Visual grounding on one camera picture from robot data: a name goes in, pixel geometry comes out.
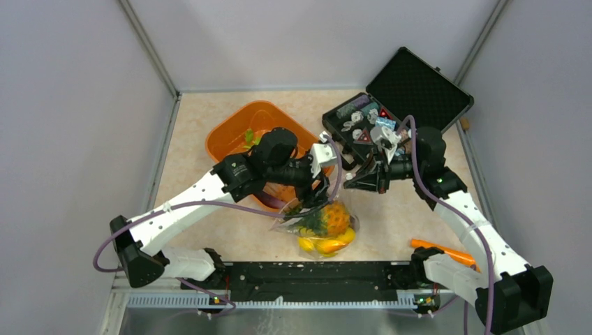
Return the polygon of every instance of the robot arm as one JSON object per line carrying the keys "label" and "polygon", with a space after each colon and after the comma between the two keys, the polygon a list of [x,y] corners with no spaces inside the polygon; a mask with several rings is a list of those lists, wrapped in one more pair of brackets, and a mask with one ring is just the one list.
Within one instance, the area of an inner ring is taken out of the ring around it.
{"label": "robot arm", "polygon": [[296,136],[284,128],[275,128],[251,150],[226,156],[195,184],[161,206],[129,220],[114,218],[110,223],[112,232],[136,224],[114,240],[131,287],[150,284],[161,276],[203,281],[217,267],[223,267],[212,249],[190,251],[168,248],[166,244],[217,209],[232,207],[247,195],[263,195],[268,181],[294,186],[303,208],[325,203],[329,182],[322,168],[334,165],[337,153],[327,144],[314,144],[298,159],[293,156],[295,151]]}
{"label": "robot arm", "polygon": [[[479,228],[493,260],[491,275],[495,284],[491,331],[500,334],[544,318],[553,283],[551,274],[545,267],[533,268],[508,246],[481,214],[471,194],[467,192],[466,185],[453,171],[445,167],[446,144],[441,132],[433,128],[419,128],[416,132],[419,176],[427,190],[439,198],[438,202],[427,197],[420,189],[408,155],[389,157],[387,150],[381,148],[380,143],[385,138],[396,141],[389,143],[388,147],[395,148],[398,145],[401,138],[393,137],[391,133],[393,132],[385,128],[380,132],[374,129],[371,131],[378,148],[355,177],[350,177],[343,187],[384,193],[391,180],[413,179],[420,198],[452,228],[480,268],[480,272],[473,271],[437,248],[418,248],[411,258],[416,278],[419,281],[440,283],[453,290],[475,307],[481,321],[485,323],[490,274],[485,247],[475,231]],[[467,216],[474,225],[469,225],[443,203]]]}

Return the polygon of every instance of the white wall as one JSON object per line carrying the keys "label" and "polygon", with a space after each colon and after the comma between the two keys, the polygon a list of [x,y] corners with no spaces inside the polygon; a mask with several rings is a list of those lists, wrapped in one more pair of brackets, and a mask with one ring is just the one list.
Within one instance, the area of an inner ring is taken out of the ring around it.
{"label": "white wall", "polygon": [[589,334],[592,1],[513,1],[470,70],[469,135],[501,232],[554,277],[555,334]]}
{"label": "white wall", "polygon": [[171,109],[116,1],[0,2],[2,334],[97,332]]}
{"label": "white wall", "polygon": [[457,74],[496,0],[131,0],[177,89],[365,87],[405,45]]}

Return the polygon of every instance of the speckled tabletop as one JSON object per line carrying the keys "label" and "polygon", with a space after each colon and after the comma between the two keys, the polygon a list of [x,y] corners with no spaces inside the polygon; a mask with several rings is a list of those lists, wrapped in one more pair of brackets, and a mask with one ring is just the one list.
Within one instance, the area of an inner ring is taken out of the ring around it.
{"label": "speckled tabletop", "polygon": [[[207,134],[240,107],[255,100],[277,105],[313,134],[323,131],[321,116],[360,90],[250,91],[184,94],[156,196],[160,205],[184,191],[212,168],[205,150]],[[444,134],[447,165],[476,192],[456,127]],[[356,240],[329,260],[409,260],[412,238],[464,251],[451,229],[416,195],[412,181],[393,181],[384,194],[356,191],[355,213],[360,220]],[[256,207],[246,198],[241,205]],[[214,248],[225,261],[307,260],[294,235],[270,231],[272,218],[220,209],[177,235],[171,246]]]}

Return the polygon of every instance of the black bracket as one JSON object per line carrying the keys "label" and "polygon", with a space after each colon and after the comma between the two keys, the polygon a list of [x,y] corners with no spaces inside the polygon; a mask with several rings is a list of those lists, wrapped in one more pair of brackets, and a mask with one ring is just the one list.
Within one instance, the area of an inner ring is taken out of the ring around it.
{"label": "black bracket", "polygon": [[[109,223],[111,233],[126,225],[128,220],[121,215]],[[129,231],[119,235],[113,241],[113,245],[132,288],[141,288],[152,283],[163,275],[165,266],[170,263],[162,252],[158,252],[154,257],[142,252],[141,243],[135,243]]]}

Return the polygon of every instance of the red object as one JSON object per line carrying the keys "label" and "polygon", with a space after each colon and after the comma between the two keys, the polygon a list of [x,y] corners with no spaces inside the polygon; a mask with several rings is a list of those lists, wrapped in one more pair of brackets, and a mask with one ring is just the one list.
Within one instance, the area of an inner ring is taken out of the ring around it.
{"label": "red object", "polygon": [[372,144],[372,139],[370,138],[370,133],[368,133],[367,129],[364,129],[360,136],[357,137],[357,140],[354,143],[358,144]]}
{"label": "red object", "polygon": [[378,116],[379,117],[385,117],[385,118],[387,118],[389,120],[392,120],[392,118],[390,117],[390,115],[388,114],[387,110],[384,107],[382,107],[380,109],[380,113],[378,113]]}

